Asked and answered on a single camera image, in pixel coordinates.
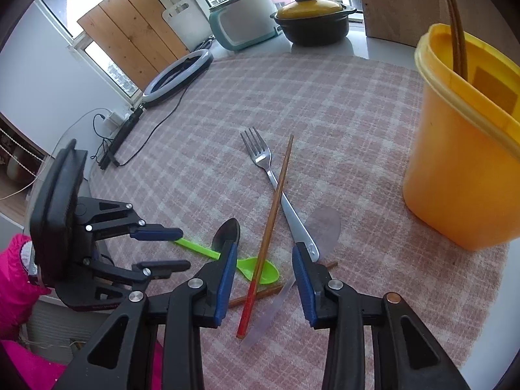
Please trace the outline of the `red wooden chopstick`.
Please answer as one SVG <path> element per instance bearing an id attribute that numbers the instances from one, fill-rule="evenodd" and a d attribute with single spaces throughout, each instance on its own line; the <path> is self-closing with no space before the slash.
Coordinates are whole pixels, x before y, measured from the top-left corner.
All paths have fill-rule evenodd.
<path id="1" fill-rule="evenodd" d="M 284 184 L 285 184 L 285 180 L 286 180 L 286 171 L 288 168 L 289 159 L 290 159 L 291 152 L 292 152 L 293 139 L 294 139 L 294 135 L 291 134 L 287 147 L 286 147 L 286 153 L 284 156 L 284 160 L 283 160 L 283 164 L 282 164 L 282 168 L 281 168 L 281 172 L 280 172 L 279 183 L 276 187 L 274 197 L 272 199 L 271 209 L 269 212 L 269 216 L 267 218 L 264 235 L 263 235 L 261 246 L 259 248 L 259 252 L 257 255 L 255 272 L 253 275 L 253 279 L 251 280 L 251 283 L 249 285 L 247 299 L 246 299 L 245 304 L 243 305 L 243 309 L 242 309 L 242 313 L 241 313 L 241 317 L 240 317 L 240 323 L 237 328 L 236 337 L 239 339 L 243 339 L 247 334 L 251 313 L 253 311 L 253 306 L 255 304 L 257 287 L 259 285 L 261 272 L 262 272 L 263 265 L 264 265 L 266 257 L 267 257 L 268 249 L 269 249 L 269 246 L 271 243 L 271 235 L 272 235 L 272 232 L 274 229 L 277 213 L 278 213 L 279 207 L 280 207 L 280 199 L 281 199 L 281 195 L 283 193 L 283 188 L 284 188 Z"/>

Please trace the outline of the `pink jacket sleeve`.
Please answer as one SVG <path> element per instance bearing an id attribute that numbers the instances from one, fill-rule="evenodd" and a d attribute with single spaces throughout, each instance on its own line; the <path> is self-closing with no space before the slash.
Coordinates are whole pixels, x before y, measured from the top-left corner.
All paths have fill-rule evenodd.
<path id="1" fill-rule="evenodd" d="M 1 252 L 2 389 L 51 389 L 66 369 L 18 343 L 19 329 L 28 321 L 34 304 L 50 293 L 50 289 L 29 280 L 32 246 L 28 236 L 17 234 Z"/>

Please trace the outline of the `yellow plastic utensil container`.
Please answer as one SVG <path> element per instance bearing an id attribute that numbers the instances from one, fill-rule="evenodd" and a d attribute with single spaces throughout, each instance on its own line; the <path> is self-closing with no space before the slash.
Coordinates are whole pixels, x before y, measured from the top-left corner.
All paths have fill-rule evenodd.
<path id="1" fill-rule="evenodd" d="M 416 47 L 425 85 L 403 195 L 418 218 L 477 251 L 519 236 L 519 67 L 464 37 L 467 79 L 452 70 L 449 26 L 430 26 Z"/>

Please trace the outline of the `white plastic cutting board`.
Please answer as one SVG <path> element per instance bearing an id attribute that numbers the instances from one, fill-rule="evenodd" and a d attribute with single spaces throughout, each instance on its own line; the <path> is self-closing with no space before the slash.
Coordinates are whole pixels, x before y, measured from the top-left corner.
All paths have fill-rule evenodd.
<path id="1" fill-rule="evenodd" d="M 207 18 L 189 0 L 181 0 L 162 12 L 163 20 L 172 28 L 185 47 L 193 51 L 211 34 Z"/>

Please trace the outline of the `black pot yellow lid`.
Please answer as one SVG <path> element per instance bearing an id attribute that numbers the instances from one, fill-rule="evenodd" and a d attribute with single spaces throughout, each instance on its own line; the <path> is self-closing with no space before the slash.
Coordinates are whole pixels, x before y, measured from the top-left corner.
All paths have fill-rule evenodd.
<path id="1" fill-rule="evenodd" d="M 294 0 L 271 15 L 292 44 L 320 47 L 343 40 L 349 16 L 357 11 L 333 0 Z"/>

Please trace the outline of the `short red chopstick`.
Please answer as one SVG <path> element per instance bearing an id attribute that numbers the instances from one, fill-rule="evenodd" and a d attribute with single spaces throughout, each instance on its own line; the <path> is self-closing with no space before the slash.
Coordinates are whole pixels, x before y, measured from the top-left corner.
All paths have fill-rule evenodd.
<path id="1" fill-rule="evenodd" d="M 327 263 L 324 263 L 323 266 L 325 266 L 328 269 L 332 269 L 332 268 L 335 268 L 338 266 L 338 262 L 337 261 L 327 262 Z M 258 291 L 256 293 L 256 297 L 259 299 L 271 297 L 272 295 L 276 295 L 276 294 L 280 293 L 282 288 L 283 288 L 283 284 L 271 285 L 271 286 L 265 288 L 264 290 Z M 246 302 L 246 299 L 247 299 L 246 296 L 231 299 L 229 301 L 228 307 L 234 308 L 234 307 L 244 305 Z"/>

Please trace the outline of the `pink plaid tablecloth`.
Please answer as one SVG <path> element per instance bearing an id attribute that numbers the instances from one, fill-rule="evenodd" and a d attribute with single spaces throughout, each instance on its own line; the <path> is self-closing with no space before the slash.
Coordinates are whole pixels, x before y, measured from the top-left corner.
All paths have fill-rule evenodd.
<path id="1" fill-rule="evenodd" d="M 293 134 L 286 195 L 301 218 L 322 207 L 341 218 L 333 276 L 369 295 L 400 293 L 470 387 L 490 389 L 504 363 L 481 336 L 509 250 L 467 252 L 405 207 L 422 88 L 414 70 L 359 57 L 218 60 L 182 98 L 142 117 L 118 151 L 121 165 L 93 170 L 91 192 L 131 202 L 145 220 L 200 244 L 234 217 L 240 254 L 253 256 L 272 189 L 240 133 L 257 128 L 275 169 Z"/>

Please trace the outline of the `large light wooden board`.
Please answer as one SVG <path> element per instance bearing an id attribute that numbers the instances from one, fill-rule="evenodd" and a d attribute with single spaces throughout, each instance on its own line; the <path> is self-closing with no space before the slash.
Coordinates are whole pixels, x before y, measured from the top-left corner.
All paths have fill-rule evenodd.
<path id="1" fill-rule="evenodd" d="M 446 0 L 362 0 L 370 38 L 416 46 L 436 23 L 449 23 Z"/>

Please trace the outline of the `pine wooden board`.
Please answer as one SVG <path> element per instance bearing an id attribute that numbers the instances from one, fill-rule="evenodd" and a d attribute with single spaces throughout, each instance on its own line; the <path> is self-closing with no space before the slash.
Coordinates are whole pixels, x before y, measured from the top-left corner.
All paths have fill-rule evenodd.
<path id="1" fill-rule="evenodd" d="M 160 0 L 102 0 L 78 20 L 117 67 L 144 90 L 188 48 L 163 19 Z"/>

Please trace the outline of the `brown red chopstick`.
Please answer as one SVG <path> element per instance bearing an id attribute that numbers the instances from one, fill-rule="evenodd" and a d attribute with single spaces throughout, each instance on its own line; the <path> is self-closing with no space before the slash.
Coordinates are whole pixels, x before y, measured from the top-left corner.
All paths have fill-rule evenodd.
<path id="1" fill-rule="evenodd" d="M 446 0 L 450 19 L 453 71 L 464 80 L 468 79 L 467 52 L 461 16 L 457 0 Z"/>

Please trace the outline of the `white teal electric cooker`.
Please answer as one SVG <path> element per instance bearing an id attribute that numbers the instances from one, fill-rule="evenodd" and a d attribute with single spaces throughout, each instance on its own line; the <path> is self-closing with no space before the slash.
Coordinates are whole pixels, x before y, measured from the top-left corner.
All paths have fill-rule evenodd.
<path id="1" fill-rule="evenodd" d="M 240 51 L 280 35 L 276 11 L 271 0 L 227 0 L 210 9 L 209 24 L 222 47 Z"/>

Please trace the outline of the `silver metal spoon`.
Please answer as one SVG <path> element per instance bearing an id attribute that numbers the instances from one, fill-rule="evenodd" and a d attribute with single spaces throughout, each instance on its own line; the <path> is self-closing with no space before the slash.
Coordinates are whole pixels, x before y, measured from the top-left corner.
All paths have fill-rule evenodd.
<path id="1" fill-rule="evenodd" d="M 226 241 L 232 241 L 238 245 L 240 241 L 240 233 L 241 229 L 238 220 L 236 218 L 229 218 L 219 226 L 218 231 L 214 234 L 211 249 L 215 252 L 221 253 Z"/>

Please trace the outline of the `green plastic spoon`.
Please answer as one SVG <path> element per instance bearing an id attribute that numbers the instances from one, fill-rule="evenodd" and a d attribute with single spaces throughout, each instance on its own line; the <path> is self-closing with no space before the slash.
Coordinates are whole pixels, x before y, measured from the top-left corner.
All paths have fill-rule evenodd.
<path id="1" fill-rule="evenodd" d="M 220 252 L 198 245 L 197 243 L 189 241 L 186 238 L 180 238 L 179 240 L 175 241 L 175 244 L 185 249 L 191 250 L 197 254 L 204 255 L 213 260 L 218 260 L 220 256 Z M 243 274 L 243 276 L 247 280 L 251 281 L 255 272 L 256 262 L 256 257 L 238 258 L 236 261 L 236 268 L 240 271 L 240 273 Z M 277 282 L 279 277 L 280 274 L 276 266 L 268 260 L 266 260 L 263 265 L 259 283 L 273 284 Z"/>

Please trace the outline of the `white power adapter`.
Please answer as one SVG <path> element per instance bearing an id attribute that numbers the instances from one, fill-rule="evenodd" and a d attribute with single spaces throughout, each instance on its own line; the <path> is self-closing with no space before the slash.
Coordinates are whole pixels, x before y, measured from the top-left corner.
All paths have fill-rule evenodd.
<path id="1" fill-rule="evenodd" d="M 118 128 L 118 127 L 121 127 L 121 125 L 123 125 L 125 123 L 127 118 L 128 118 L 127 114 L 122 115 L 122 114 L 118 114 L 115 111 L 109 111 L 109 113 L 105 117 L 104 122 L 109 123 L 109 124 L 113 125 L 114 127 Z"/>

